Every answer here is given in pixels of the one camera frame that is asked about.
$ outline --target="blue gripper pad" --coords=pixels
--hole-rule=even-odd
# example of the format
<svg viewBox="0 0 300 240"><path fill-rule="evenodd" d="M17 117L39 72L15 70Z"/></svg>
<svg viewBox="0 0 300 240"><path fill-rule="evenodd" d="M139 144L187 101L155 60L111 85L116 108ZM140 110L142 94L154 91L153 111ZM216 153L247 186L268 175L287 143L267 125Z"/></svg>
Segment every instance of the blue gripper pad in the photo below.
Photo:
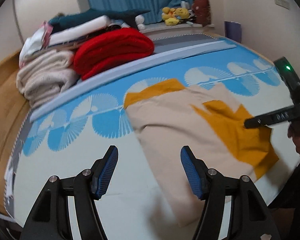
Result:
<svg viewBox="0 0 300 240"><path fill-rule="evenodd" d="M91 190L97 199L100 199L107 192L117 162L118 149L115 146L110 146L92 178Z"/></svg>
<svg viewBox="0 0 300 240"><path fill-rule="evenodd" d="M198 172L196 171L194 164L192 163L189 154L187 152L187 148L189 147L183 147L181 149L181 163L182 166L186 172L190 187L192 189L192 192L194 195L198 197L198 199L202 199L203 192L201 188L201 179L199 177Z"/></svg>

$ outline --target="light blue folded sheet edge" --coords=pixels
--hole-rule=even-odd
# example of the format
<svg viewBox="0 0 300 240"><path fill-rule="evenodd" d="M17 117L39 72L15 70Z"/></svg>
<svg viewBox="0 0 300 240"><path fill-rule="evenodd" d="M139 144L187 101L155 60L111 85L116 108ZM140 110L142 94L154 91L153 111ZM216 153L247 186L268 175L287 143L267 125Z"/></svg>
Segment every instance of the light blue folded sheet edge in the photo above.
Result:
<svg viewBox="0 0 300 240"><path fill-rule="evenodd" d="M225 49L233 49L237 46L234 44L228 44L224 40L212 41L209 43L198 44L194 46L188 46L180 49L173 49L162 53L154 54L149 57L138 59L119 67L115 67L104 71L94 77L91 77L74 87L71 87L67 91L61 93L53 100L40 106L38 109L32 112L30 116L30 122L34 122L43 115L53 111L59 106L77 98L78 96L85 94L95 88L113 82L125 76L129 76L136 72L146 70L148 68L158 66L171 61L183 59L200 54L206 54L215 51L221 51Z"/></svg>

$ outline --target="silver bolt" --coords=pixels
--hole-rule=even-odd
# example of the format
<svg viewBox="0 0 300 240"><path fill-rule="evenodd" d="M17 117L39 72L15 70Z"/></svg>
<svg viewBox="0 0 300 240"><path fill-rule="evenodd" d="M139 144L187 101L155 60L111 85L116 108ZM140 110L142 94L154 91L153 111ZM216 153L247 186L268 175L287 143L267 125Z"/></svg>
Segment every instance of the silver bolt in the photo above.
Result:
<svg viewBox="0 0 300 240"><path fill-rule="evenodd" d="M208 169L208 173L213 176L217 174L217 171L215 169Z"/></svg>
<svg viewBox="0 0 300 240"><path fill-rule="evenodd" d="M83 174L84 176L88 176L88 175L91 174L91 170L86 169L86 170L84 170L84 171L82 172L82 174Z"/></svg>
<svg viewBox="0 0 300 240"><path fill-rule="evenodd" d="M249 181L250 181L249 177L246 176L246 175L242 176L242 180L243 180L244 182L249 182Z"/></svg>
<svg viewBox="0 0 300 240"><path fill-rule="evenodd" d="M57 179L58 179L57 176L51 176L51 177L49 178L49 181L50 181L50 182L55 182Z"/></svg>

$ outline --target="folded red blanket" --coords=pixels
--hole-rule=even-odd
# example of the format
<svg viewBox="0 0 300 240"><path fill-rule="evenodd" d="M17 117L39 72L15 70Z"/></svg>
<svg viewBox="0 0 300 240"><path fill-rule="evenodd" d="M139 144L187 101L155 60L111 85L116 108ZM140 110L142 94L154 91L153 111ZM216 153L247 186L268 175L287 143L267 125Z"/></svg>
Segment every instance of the folded red blanket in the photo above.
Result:
<svg viewBox="0 0 300 240"><path fill-rule="evenodd" d="M147 57L154 51L153 42L133 28L101 34L85 42L74 57L74 70L82 80L110 68Z"/></svg>

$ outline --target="wall outlet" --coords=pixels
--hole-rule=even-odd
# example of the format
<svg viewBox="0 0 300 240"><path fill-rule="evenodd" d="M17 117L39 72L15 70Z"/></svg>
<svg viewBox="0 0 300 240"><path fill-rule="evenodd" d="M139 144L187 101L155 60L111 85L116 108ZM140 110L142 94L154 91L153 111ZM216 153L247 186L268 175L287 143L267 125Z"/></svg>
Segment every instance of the wall outlet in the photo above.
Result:
<svg viewBox="0 0 300 240"><path fill-rule="evenodd" d="M274 0L274 3L276 5L279 5L281 7L284 7L286 9L290 10L290 4L285 0Z"/></svg>

